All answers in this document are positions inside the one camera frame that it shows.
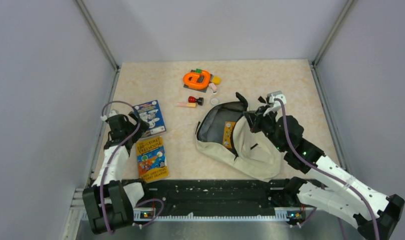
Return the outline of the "blue book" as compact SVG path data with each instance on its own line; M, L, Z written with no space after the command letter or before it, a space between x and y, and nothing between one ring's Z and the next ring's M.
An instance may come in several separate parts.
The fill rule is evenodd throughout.
M167 131L158 100L135 105L134 109L139 113L139 117L149 124L148 129L142 134L142 138L152 137Z

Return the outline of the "orange book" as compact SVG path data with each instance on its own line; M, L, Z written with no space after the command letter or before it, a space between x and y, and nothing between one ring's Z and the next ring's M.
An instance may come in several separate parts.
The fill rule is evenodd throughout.
M227 148L232 148L232 133L234 130L236 122L235 121L226 121L223 129L222 145Z

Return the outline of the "cream canvas backpack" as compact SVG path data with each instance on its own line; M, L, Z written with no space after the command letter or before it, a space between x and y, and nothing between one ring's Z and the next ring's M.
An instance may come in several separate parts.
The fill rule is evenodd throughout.
M226 164L254 179L268 182L281 171L281 153L262 132L251 133L244 112L262 104L247 101L240 93L237 101L220 103L210 109L195 131L196 149L205 156ZM232 148L222 145L225 122L236 122Z

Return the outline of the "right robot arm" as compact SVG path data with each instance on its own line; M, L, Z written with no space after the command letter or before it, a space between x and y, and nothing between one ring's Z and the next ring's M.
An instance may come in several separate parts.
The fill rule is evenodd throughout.
M338 166L323 150L304 139L304 128L292 115L276 118L264 108L244 112L252 133L264 136L284 153L284 160L330 191L293 177L284 191L290 206L299 203L322 209L353 226L367 240L388 240L401 219L405 200L381 193Z

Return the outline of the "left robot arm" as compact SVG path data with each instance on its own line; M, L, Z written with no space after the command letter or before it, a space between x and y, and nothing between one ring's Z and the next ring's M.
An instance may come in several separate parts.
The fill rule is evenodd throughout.
M133 111L124 115L112 110L102 119L110 128L103 146L104 160L96 180L82 192L88 222L96 235L112 234L132 225L134 206L144 207L151 200L151 193L143 188L143 180L133 180L127 185L122 183L131 149L149 124Z

